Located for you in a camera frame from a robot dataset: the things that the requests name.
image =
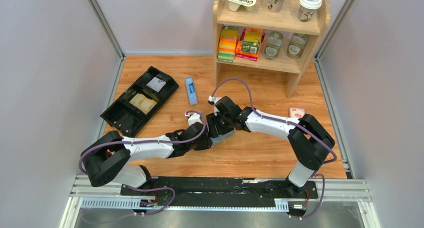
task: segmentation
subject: blue box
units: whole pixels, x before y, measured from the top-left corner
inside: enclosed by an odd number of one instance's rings
[[[196,95],[195,84],[193,83],[192,77],[185,78],[185,87],[187,88],[188,103],[191,106],[199,104],[198,96]]]

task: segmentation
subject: snack package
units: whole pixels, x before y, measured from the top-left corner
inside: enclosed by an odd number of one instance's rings
[[[261,46],[259,45],[259,49],[257,50],[256,54],[242,51],[242,43],[243,43],[243,40],[245,38],[245,33],[246,33],[246,29],[243,30],[243,33],[240,36],[240,40],[237,43],[237,47],[235,49],[235,56],[256,62],[256,61],[258,61]],[[265,33],[262,33],[260,43],[262,43],[264,41],[264,37],[265,37]]]
[[[140,109],[144,114],[150,112],[150,110],[157,104],[156,101],[147,98],[144,94],[136,94],[129,103],[138,109]]]
[[[290,108],[288,112],[291,118],[302,118],[305,115],[305,110],[302,108]]]
[[[225,25],[222,28],[221,35],[219,37],[219,48],[234,51],[236,49],[238,32],[238,27]]]
[[[262,32],[261,28],[246,27],[244,39],[241,43],[241,51],[257,55],[261,46]]]
[[[218,61],[232,63],[234,60],[233,54],[218,53]]]

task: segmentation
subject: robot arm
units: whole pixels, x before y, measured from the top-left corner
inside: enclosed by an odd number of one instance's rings
[[[209,97],[209,103],[215,106],[214,115],[225,126],[246,132],[260,132],[289,141],[298,162],[287,179],[294,188],[301,188],[307,180],[320,169],[329,151],[315,139],[307,138],[304,127],[330,149],[335,141],[323,126],[310,114],[302,118],[287,118],[267,114],[260,110],[245,107],[243,110],[227,96]]]
[[[189,127],[185,130],[180,129],[153,138],[131,138],[120,136],[117,131],[108,132],[81,153],[91,185],[100,187],[109,182],[116,182],[137,188],[146,182],[148,171],[143,166],[130,165],[128,162],[180,157],[190,150],[209,149],[213,143],[208,136],[208,129],[200,134],[204,126],[200,115],[190,115],[188,123]],[[111,142],[116,144],[88,152],[93,147]]]
[[[287,118],[264,113],[245,107],[243,110],[227,96],[209,97],[214,113],[206,116],[208,129],[198,114],[188,118],[189,127],[176,130],[155,138],[121,137],[111,131],[82,152],[82,163],[93,187],[109,182],[126,184],[138,188],[143,185],[148,171],[143,166],[127,164],[130,161],[147,158],[173,158],[183,156],[190,150],[209,149],[234,133],[234,129],[246,132],[260,132],[289,141],[298,159],[287,179],[292,188],[302,188],[311,175],[324,164],[329,151],[313,138],[307,138],[306,128],[330,149],[335,145],[333,138],[310,114],[304,117]],[[94,151],[87,151],[97,145],[116,142]]]

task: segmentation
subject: gray wall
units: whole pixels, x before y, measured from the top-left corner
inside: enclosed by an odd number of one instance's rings
[[[0,11],[0,223],[56,228],[119,60],[87,0]]]
[[[213,53],[214,0],[97,1],[125,53]],[[345,1],[330,0],[333,20]]]
[[[321,59],[357,178],[384,228],[422,227],[422,0],[356,0]]]

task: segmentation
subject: jar lid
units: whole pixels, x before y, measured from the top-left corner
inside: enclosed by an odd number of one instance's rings
[[[323,0],[300,0],[300,5],[311,10],[320,8],[322,4]]]

